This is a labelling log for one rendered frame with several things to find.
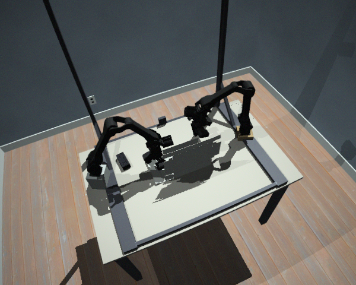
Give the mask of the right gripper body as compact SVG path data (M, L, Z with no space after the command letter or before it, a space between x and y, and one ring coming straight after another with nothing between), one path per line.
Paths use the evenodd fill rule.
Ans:
M152 152L152 151L151 151ZM158 162L155 164L158 170L162 170L164 169L164 163L166 162L164 159L162 159L161 157L163 156L162 154L162 150L160 149L160 151L154 153L152 152L153 156L155 157L156 160L158 160Z

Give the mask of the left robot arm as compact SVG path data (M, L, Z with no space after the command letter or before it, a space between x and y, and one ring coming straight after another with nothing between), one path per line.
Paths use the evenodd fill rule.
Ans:
M240 122L240 134L250 135L250 130L253 128L253 125L249 118L249 111L251 98L255 94L255 88L251 81L233 81L228 86L222 88L218 92L212 95L202 97L195 103L195 106L185 107L184 116L197 117L199 119L206 118L207 120L204 122L204 126L210 126L212 124L212 120L208 117L207 113L211 113L211 108L213 108L218 101L222 100L223 98L229 96L234 92L243 94L242 111L240 114L238 114L238 120ZM201 105L201 108L199 105Z

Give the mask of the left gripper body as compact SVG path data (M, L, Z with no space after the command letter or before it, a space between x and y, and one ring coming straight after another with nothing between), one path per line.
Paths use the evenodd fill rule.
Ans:
M196 118L196 120L195 120ZM191 119L193 119L192 121L192 125L193 126L196 126L197 128L197 131L198 131L198 136L200 138L205 138L205 137L209 137L209 132L204 129L204 122L206 121L206 118L205 119L199 119L197 117L187 117L187 119L190 121Z

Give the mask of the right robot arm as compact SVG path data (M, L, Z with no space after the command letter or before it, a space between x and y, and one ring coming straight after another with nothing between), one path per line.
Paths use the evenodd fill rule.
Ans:
M124 123L121 127L118 127L117 122ZM126 129L130 129L133 132L136 132L140 136L146 139L146 146L150 148L150 151L147 151L142 155L145 163L149 164L152 160L155 160L152 152L156 153L160 151L161 147L169 147L174 145L171 135L161 137L159 133L157 133L153 129L146 129L139 123L132 120L130 117L121 117L121 116L112 116L108 117L104 121L103 133L93 151L91 151L86 158L87 164L87 172L89 172L89 176L100 177L102 168L100 165L103 161L103 151L106 148L109 139L117 133L121 133ZM163 145L164 143L164 145ZM152 152L151 152L152 151Z

